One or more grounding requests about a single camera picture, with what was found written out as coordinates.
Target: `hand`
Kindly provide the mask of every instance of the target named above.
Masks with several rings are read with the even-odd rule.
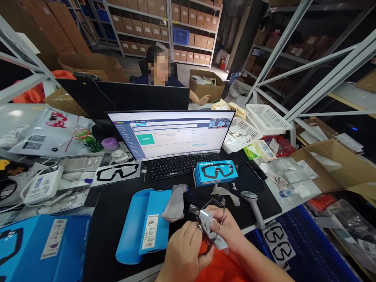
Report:
[[[187,221],[170,238],[166,257],[156,282],[191,282],[213,260],[214,248],[199,255],[202,232],[197,222]]]
[[[225,209],[223,213],[223,208],[218,208],[213,205],[209,205],[206,210],[219,222],[221,222],[223,214],[223,222],[219,229],[219,235],[225,240],[230,251],[239,254],[242,246],[244,246],[244,244],[246,244],[245,242],[248,242],[248,240],[243,235],[230,211]],[[217,232],[219,225],[217,221],[213,221],[210,229]]]

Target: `gray cloth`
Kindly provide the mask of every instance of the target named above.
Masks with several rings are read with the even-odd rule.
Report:
[[[161,216],[168,222],[175,222],[184,217],[183,194],[187,192],[187,185],[179,184],[172,187],[172,194]]]

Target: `phone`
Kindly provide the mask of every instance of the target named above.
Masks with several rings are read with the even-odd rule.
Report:
[[[253,172],[260,178],[261,181],[265,181],[268,177],[262,171],[262,169],[255,163],[254,160],[247,162],[248,166],[253,170]]]

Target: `monitor screen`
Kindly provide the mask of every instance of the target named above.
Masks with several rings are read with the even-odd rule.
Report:
[[[110,113],[136,160],[147,161],[221,149],[234,111]]]

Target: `black keyboard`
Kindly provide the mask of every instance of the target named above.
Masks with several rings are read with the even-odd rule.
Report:
[[[192,173],[197,163],[214,161],[213,153],[184,155],[150,162],[149,181]]]

